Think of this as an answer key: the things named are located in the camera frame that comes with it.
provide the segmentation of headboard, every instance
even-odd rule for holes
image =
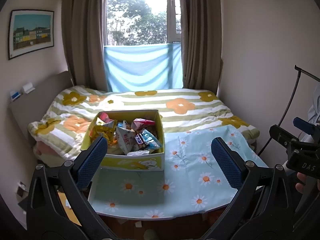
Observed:
[[[35,90],[21,95],[20,98],[10,103],[9,108],[31,147],[35,144],[35,140],[27,130],[28,124],[40,121],[54,98],[61,91],[72,86],[70,73],[64,71],[47,78],[37,85]]]

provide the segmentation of blue fabric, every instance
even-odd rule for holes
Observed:
[[[181,44],[105,46],[109,92],[179,89]]]
[[[245,161],[267,167],[231,125],[166,133],[164,171],[100,169],[93,179],[90,204],[99,214],[153,220],[203,213],[230,203],[237,190],[212,156],[210,144],[216,137]]]

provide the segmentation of hand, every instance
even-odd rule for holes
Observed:
[[[297,178],[301,180],[301,182],[303,183],[297,183],[296,184],[296,189],[298,192],[300,192],[301,194],[303,193],[303,190],[304,190],[304,185],[307,181],[307,176],[298,172],[297,174]],[[320,190],[320,179],[318,179],[318,189]]]

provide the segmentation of brown flower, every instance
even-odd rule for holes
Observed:
[[[222,125],[228,125],[231,124],[232,126],[236,127],[237,129],[240,128],[241,125],[248,127],[249,124],[247,124],[245,121],[241,120],[239,117],[233,115],[230,118],[218,118],[218,120],[222,121]]]
[[[90,103],[97,103],[97,102],[100,103],[105,98],[106,98],[106,96],[99,97],[97,95],[91,95],[90,99],[89,99],[89,102]]]
[[[86,99],[87,99],[86,96],[81,96],[80,94],[72,91],[70,94],[66,94],[63,96],[62,104],[64,106],[76,105],[76,104],[82,103]]]
[[[166,103],[167,108],[173,109],[176,114],[186,114],[188,110],[196,109],[195,104],[184,98],[176,98]]]
[[[46,123],[41,124],[38,126],[35,134],[48,134],[49,132],[53,131],[54,125],[60,123],[61,120],[56,120],[54,118],[49,118]]]
[[[90,122],[75,115],[70,115],[64,122],[63,126],[70,131],[76,133],[85,133],[89,127]]]
[[[204,101],[204,102],[211,102],[213,100],[218,100],[216,95],[210,91],[200,92],[200,93],[198,93],[198,95],[200,96],[200,100]]]
[[[138,97],[144,97],[144,96],[154,96],[156,93],[158,93],[157,91],[138,91],[135,92],[135,95]]]

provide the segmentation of striped quilt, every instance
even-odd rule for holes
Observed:
[[[226,107],[207,90],[170,89],[105,93],[75,86],[56,96],[42,120],[28,125],[36,141],[50,146],[65,160],[80,153],[85,132],[100,111],[158,109],[165,133],[187,132],[231,124],[253,143],[259,130]]]

